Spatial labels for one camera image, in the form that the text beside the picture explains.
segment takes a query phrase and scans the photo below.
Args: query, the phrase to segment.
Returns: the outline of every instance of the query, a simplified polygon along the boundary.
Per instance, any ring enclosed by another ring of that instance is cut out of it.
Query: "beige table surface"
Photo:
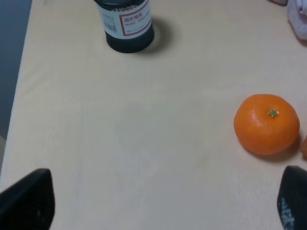
[[[0,189],[50,168],[52,230],[281,230],[283,170],[306,162],[246,153],[233,117],[273,93],[307,133],[307,48],[285,11],[153,0],[155,44],[127,55],[94,1],[33,0]]]

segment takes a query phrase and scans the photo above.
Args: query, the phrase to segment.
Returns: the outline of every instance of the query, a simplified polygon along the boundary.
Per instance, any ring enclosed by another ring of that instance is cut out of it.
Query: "pink object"
[[[297,1],[301,2],[302,0],[289,0],[287,15],[298,38],[307,40],[307,15],[301,13],[304,10],[304,5],[297,5]]]

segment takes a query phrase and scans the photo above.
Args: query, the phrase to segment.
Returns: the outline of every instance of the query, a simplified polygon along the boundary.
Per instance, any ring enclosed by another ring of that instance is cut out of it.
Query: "black plastic part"
[[[102,8],[111,11],[117,8],[125,8],[131,5],[141,5],[144,0],[95,0]],[[118,39],[112,37],[106,32],[106,42],[109,46],[121,53],[136,53],[147,46],[154,40],[154,29],[151,23],[148,30],[142,35],[131,39]]]
[[[135,53],[145,49],[154,39],[154,29],[151,24],[142,35],[132,39],[114,38],[106,32],[106,42],[109,46],[121,53]]]
[[[298,166],[286,167],[277,209],[285,230],[307,230],[307,171]]]
[[[37,169],[0,194],[0,230],[48,230],[55,213],[49,169]]]

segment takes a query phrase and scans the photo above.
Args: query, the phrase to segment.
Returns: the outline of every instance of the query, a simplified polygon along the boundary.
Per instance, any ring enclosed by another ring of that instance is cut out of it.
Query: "white label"
[[[138,7],[124,12],[107,11],[99,5],[97,6],[105,31],[115,38],[138,37],[145,33],[152,23],[149,0],[145,0]]]

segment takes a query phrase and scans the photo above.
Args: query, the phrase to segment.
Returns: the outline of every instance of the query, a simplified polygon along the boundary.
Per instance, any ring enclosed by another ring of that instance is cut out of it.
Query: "orange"
[[[271,155],[295,142],[299,119],[294,108],[283,98],[256,94],[241,104],[234,127],[244,148],[258,155]]]

